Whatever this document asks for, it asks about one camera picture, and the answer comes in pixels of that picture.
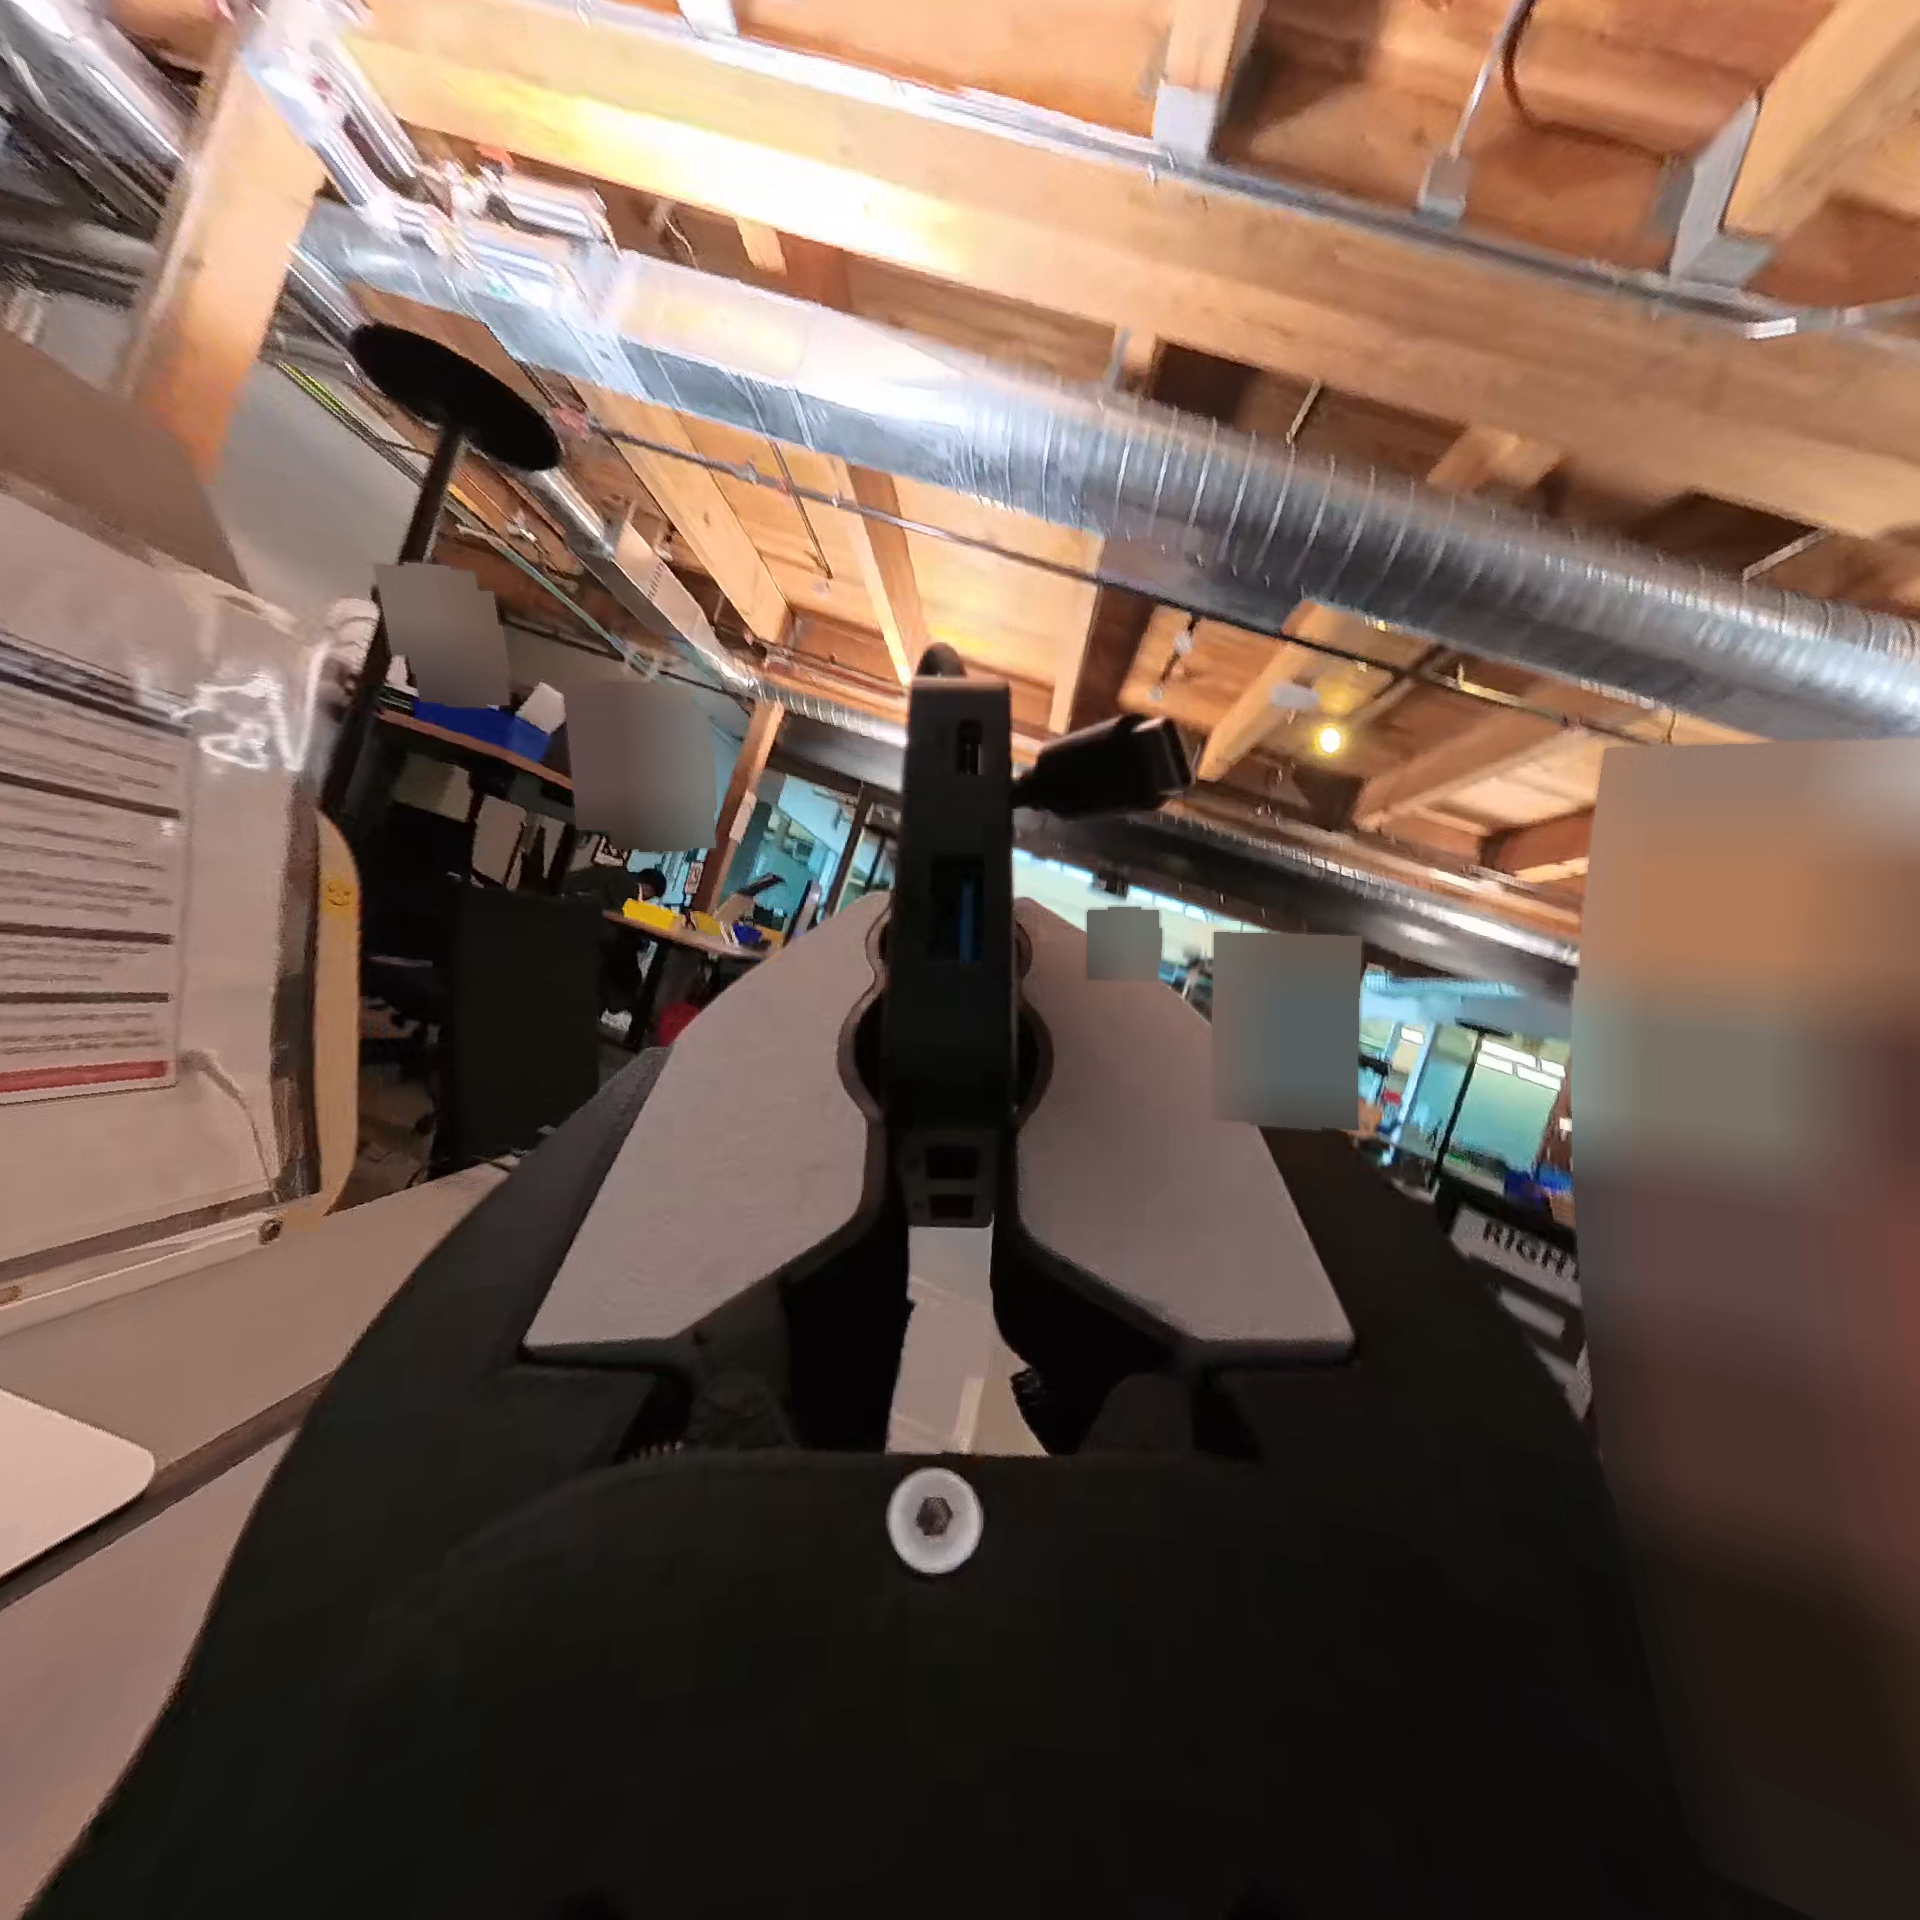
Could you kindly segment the black HDMI hub adapter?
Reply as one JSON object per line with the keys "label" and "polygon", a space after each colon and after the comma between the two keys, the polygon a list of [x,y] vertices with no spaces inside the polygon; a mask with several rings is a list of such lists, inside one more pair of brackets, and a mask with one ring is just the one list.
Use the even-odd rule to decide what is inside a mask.
{"label": "black HDMI hub adapter", "polygon": [[905,1219],[994,1223],[1017,1120],[1015,823],[1151,811],[1193,783],[1163,717],[1059,735],[1015,767],[1013,695],[933,641],[907,691],[896,886],[883,929],[879,1103]]}

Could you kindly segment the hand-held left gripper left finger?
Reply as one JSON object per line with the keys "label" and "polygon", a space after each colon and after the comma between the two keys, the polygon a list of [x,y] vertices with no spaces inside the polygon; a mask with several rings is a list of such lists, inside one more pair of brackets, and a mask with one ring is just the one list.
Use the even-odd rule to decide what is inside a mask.
{"label": "hand-held left gripper left finger", "polygon": [[805,1449],[883,1452],[901,1372],[907,1223],[857,1068],[881,1004],[872,895],[705,1007],[672,1044],[521,1349],[748,1376]]}

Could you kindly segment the blue storage bin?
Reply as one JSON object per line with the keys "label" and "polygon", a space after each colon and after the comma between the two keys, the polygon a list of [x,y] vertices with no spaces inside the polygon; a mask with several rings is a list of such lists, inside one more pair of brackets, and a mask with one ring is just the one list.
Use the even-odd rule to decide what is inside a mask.
{"label": "blue storage bin", "polygon": [[528,760],[543,760],[553,735],[519,710],[498,705],[449,705],[413,701],[411,720],[423,726],[477,742],[495,751],[509,751]]}

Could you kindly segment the silver spiral air duct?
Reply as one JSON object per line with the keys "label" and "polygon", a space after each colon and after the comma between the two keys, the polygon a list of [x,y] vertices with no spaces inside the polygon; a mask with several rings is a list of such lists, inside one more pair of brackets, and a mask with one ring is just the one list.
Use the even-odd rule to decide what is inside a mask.
{"label": "silver spiral air duct", "polygon": [[336,280],[482,324],[509,359],[1071,526],[1119,585],[1248,630],[1296,603],[1777,740],[1916,735],[1916,619],[1568,529],[1169,406],[1001,368],[741,280],[497,223],[320,203]]}

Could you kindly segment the white stand base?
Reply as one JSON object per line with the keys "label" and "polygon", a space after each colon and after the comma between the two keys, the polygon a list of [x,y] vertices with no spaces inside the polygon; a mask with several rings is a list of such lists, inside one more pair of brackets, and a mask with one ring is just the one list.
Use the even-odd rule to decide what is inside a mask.
{"label": "white stand base", "polygon": [[153,1452],[2,1392],[2,1577],[11,1577],[148,1493]]}

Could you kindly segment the black cabinet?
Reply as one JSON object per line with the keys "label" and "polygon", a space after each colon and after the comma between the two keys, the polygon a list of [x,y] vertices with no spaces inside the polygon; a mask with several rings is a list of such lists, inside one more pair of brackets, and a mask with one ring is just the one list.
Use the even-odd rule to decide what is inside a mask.
{"label": "black cabinet", "polygon": [[587,903],[466,886],[453,911],[427,1173],[528,1153],[600,1091]]}

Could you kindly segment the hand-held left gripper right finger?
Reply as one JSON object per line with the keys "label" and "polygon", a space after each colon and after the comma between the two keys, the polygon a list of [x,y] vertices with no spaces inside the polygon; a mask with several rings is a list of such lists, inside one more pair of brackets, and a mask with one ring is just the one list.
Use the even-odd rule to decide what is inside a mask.
{"label": "hand-held left gripper right finger", "polygon": [[1093,979],[1089,934],[1015,900],[1029,1071],[993,1252],[1015,1404],[1049,1453],[1132,1377],[1329,1368],[1355,1331],[1280,1166],[1213,1116],[1211,1027],[1169,985]]}

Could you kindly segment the black floor lamp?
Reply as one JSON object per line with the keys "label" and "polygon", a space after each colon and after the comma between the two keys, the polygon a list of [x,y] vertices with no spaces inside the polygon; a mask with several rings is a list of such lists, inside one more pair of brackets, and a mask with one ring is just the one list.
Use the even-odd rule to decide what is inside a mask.
{"label": "black floor lamp", "polygon": [[[442,528],[453,475],[469,449],[509,473],[552,473],[560,465],[560,437],[545,414],[473,359],[420,331],[363,323],[348,342],[351,359],[372,389],[411,419],[437,429],[401,564],[425,563]],[[375,629],[356,672],[344,728],[333,742],[322,788],[322,811],[351,846],[363,837],[369,756],[378,700],[394,664],[386,590],[375,590]]]}

